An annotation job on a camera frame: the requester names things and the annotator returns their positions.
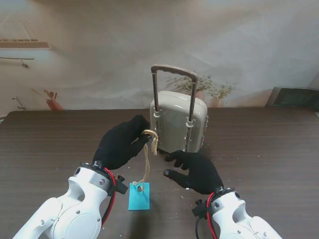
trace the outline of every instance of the string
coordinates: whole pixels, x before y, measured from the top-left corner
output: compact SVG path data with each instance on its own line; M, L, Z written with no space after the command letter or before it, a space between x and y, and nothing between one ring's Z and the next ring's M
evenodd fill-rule
M153 136L151 149L152 149L152 153L154 155L157 155L158 154L158 141L159 141L158 135L154 131L149 130L149 129L145 129L142 132L142 134L149 134L149 135ZM140 184L140 183L143 183L143 186L141 186L141 190L142 191L144 191L144 183L145 183L146 179L148 178L150 170L151 170L150 161L149 161L149 148L148 148L147 144L144 144L144 156L145 156L145 174L144 174L144 177L139 182L136 182L136 181L133 182L133 185L135 185L135 186Z

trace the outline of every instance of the flower pot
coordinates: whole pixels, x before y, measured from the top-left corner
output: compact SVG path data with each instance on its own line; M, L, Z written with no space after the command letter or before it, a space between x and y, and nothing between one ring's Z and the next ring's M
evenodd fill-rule
M224 107L224 100L223 99L218 99L218 98L213 98L213 99L210 100L209 107L222 108L222 107Z
M48 104L48 106L50 107L50 109L52 111L62 111L63 110L62 106L57 101L46 100L46 103Z
M195 97L205 101L205 92L204 91L196 91Z

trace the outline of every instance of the black screw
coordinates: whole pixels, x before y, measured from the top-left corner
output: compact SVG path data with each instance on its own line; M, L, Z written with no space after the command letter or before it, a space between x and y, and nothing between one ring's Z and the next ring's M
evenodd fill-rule
M125 180L125 178L124 178L123 176L119 175L119 176L118 176L118 180L119 180L120 182L123 182L123 181Z
M199 205L199 204L202 204L203 201L201 199L198 199L195 203L196 203L196 205Z

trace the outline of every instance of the black glove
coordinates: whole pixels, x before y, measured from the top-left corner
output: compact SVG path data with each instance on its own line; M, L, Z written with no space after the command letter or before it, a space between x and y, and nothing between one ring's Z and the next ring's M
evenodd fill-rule
M209 158L199 153L185 153L179 150L170 154L165 161L172 162L174 159L176 159L174 167L189 169L189 174L184 175L171 169L164 170L163 174L181 187L194 189L200 194L211 194L216 189L224 187Z
M103 136L93 161L100 160L104 167L111 170L122 167L147 143L148 135L141 133L149 128L150 123L141 115L115 126Z

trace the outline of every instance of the red cable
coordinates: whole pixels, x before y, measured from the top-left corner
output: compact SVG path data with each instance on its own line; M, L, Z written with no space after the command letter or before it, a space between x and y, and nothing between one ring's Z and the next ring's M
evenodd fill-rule
M210 200L211 198L215 195L214 192L212 192L210 195L209 195L209 198L207 200L207 204L206 204L206 207L208 208L209 207L209 204L210 204ZM210 231L213 235L213 238L214 239L217 239L217 236L216 236L216 232L214 230L214 227L212 227L212 222L211 222L211 218L210 218L210 213L207 211L207 221L208 221L208 225L209 225L209 228L210 228Z
M111 179L112 179L112 181L113 181L113 185L114 185L114 187L115 187L115 186L116 186L116 181L115 181L114 175L111 173L111 171L110 171L109 169L104 168L104 170L109 173L109 175L110 175L110 177L111 177ZM109 214L110 214L110 212L111 212L111 209L112 209L113 204L114 204L114 201L115 201L115 195L116 195L116 190L114 189L114 196L112 197L113 199L112 199L112 201L110 202L110 203L111 203L110 210L108 211L108 213L107 213L105 219L102 221L102 226L103 226L103 224L106 222L106 219L109 217Z

